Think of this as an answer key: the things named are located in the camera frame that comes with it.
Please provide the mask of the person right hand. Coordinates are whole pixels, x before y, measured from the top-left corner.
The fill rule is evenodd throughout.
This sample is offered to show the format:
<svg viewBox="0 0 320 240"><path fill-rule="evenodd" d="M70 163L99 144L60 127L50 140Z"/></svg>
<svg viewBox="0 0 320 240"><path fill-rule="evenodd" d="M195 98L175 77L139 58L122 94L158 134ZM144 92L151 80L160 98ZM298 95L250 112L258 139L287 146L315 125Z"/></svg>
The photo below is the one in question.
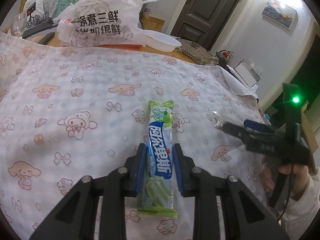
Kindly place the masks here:
<svg viewBox="0 0 320 240"><path fill-rule="evenodd" d="M300 200L305 192L309 181L309 168L300 164L286 164L278 167L278 178L274 178L274 171L270 169L270 165L266 157L262 158L264 169L260 173L260 181L267 193L274 190L279 183L279 178L284 179L284 183L294 177L293 185L290 187L289 197L295 201Z"/></svg>

